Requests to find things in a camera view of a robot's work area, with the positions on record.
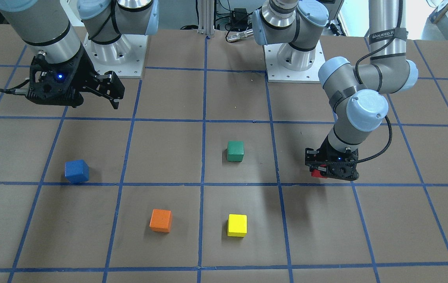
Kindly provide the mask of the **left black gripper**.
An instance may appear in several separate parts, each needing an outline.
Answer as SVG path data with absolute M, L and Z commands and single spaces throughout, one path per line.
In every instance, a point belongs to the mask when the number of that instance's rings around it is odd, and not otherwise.
M 305 165 L 310 167 L 310 171 L 325 167 L 325 173 L 350 173 L 350 165 L 344 163 L 349 161 L 350 148 L 339 152 L 330 145 L 328 138 L 324 139 L 317 150 L 310 147 L 305 149 Z

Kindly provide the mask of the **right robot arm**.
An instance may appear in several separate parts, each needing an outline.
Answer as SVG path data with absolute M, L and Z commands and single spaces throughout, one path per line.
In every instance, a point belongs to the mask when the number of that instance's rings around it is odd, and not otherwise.
M 92 93 L 118 109 L 125 86 L 118 74 L 94 66 L 135 62 L 129 35 L 154 35 L 159 27 L 157 0 L 79 0 L 79 17 L 87 29 L 82 43 L 58 0 L 0 0 L 0 13 L 33 51 L 29 77 L 0 92 L 23 96 L 38 105 L 83 104 Z

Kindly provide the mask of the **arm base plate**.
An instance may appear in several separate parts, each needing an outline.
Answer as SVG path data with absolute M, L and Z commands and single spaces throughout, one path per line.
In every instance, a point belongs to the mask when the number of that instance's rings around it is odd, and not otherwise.
M 326 62 L 321 42 L 308 52 L 294 50 L 288 43 L 264 45 L 268 81 L 319 84 L 319 69 Z
M 114 43 L 100 45 L 85 38 L 83 46 L 99 74 L 113 71 L 119 78 L 140 79 L 149 39 L 147 35 L 127 34 Z

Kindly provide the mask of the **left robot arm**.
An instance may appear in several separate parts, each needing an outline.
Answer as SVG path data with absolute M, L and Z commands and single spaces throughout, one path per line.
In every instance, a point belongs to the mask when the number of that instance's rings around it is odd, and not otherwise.
M 406 58 L 408 32 L 402 0 L 370 0 L 370 52 L 353 66 L 337 56 L 318 70 L 337 120 L 321 146 L 305 149 L 305 165 L 317 178 L 357 180 L 360 144 L 389 122 L 385 94 L 414 86 L 419 72 Z M 323 28 L 329 22 L 327 8 L 316 0 L 267 0 L 252 14 L 258 45 L 281 44 L 279 59 L 290 70 L 310 67 Z

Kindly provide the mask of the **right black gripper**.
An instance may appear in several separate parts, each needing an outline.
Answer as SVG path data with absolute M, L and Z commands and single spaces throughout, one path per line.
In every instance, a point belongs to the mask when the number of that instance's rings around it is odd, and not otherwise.
M 96 72 L 91 59 L 83 45 L 80 46 L 79 64 L 74 75 L 76 92 L 89 92 L 107 99 L 113 109 L 117 110 L 125 95 L 125 86 L 116 72 L 110 70 L 100 75 Z

